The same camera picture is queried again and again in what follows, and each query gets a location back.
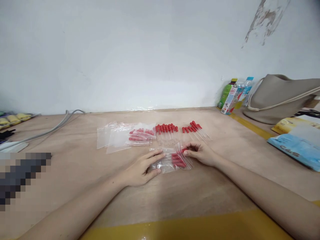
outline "beige table surface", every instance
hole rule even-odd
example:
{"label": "beige table surface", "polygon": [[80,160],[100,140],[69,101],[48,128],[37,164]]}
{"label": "beige table surface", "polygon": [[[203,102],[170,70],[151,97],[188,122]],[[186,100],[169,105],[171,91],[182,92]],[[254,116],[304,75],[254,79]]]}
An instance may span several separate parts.
{"label": "beige table surface", "polygon": [[[18,141],[47,131],[62,118],[63,115],[39,116],[16,125],[16,134],[11,140]],[[31,185],[12,200],[5,212],[0,212],[0,238],[18,237],[101,176],[114,174],[150,148],[132,147],[107,155],[106,148],[96,149],[97,127],[118,121],[173,123],[181,129],[192,120],[200,123],[211,136],[210,146],[219,154],[310,201],[320,199],[319,173],[283,154],[214,107],[76,114],[62,129],[30,142],[23,150],[51,152],[51,166],[32,179]],[[227,177],[194,161],[192,170],[161,174],[142,187],[124,189],[91,228],[218,216],[253,209],[257,206]]]}

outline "bottle label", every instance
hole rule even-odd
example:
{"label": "bottle label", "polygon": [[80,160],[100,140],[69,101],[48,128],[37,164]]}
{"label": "bottle label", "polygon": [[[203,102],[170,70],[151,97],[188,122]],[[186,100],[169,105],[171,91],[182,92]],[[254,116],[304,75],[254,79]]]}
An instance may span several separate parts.
{"label": "bottle label", "polygon": [[230,108],[232,100],[233,100],[234,96],[236,95],[236,92],[237,92],[237,88],[232,87],[230,89],[229,95],[228,95],[228,97],[227,97],[227,99],[226,99],[226,101],[225,101],[225,103],[224,103],[224,105],[222,107],[222,110],[221,110],[221,112],[223,114],[226,114],[228,112],[228,109]]}
{"label": "bottle label", "polygon": [[248,95],[248,93],[250,92],[252,86],[245,86],[243,93],[241,94],[239,101],[242,101],[243,99],[245,99],[245,97]]}

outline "black object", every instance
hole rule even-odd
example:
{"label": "black object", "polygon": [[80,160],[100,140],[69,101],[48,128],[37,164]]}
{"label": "black object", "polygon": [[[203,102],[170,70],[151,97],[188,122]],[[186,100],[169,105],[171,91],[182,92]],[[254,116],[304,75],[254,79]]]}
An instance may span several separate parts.
{"label": "black object", "polygon": [[301,110],[299,112],[297,112],[294,116],[292,117],[298,117],[301,115],[307,115],[310,117],[316,117],[316,118],[320,118],[320,112],[313,110],[313,109],[309,109],[309,110]]}
{"label": "black object", "polygon": [[5,131],[5,132],[3,132],[3,133],[0,133],[0,140],[4,140],[4,139],[6,139],[7,137],[10,137],[10,136],[12,136],[13,134],[14,134],[14,131],[15,131],[15,129],[13,129],[13,130],[10,130],[10,131]]}

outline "beige bag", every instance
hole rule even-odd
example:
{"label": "beige bag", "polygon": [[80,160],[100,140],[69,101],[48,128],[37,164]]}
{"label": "beige bag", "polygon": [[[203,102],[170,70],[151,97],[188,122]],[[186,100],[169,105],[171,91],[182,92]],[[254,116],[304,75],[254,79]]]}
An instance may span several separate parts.
{"label": "beige bag", "polygon": [[268,74],[250,92],[243,114],[262,123],[277,124],[300,111],[315,95],[320,95],[319,78],[292,80]]}

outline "yellow package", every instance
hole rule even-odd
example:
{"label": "yellow package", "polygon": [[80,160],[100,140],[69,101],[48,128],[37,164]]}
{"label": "yellow package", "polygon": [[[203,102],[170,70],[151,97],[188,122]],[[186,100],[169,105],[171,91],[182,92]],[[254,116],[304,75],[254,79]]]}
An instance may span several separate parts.
{"label": "yellow package", "polygon": [[16,125],[18,123],[21,123],[21,121],[15,115],[8,115],[6,117],[10,121],[11,125]]}
{"label": "yellow package", "polygon": [[21,121],[27,121],[31,119],[31,114],[18,113],[16,116]]}
{"label": "yellow package", "polygon": [[10,127],[9,124],[10,122],[6,118],[0,118],[0,129]]}
{"label": "yellow package", "polygon": [[272,130],[279,134],[289,133],[292,129],[299,125],[310,125],[320,129],[320,119],[302,115],[299,117],[285,118],[278,122]]}

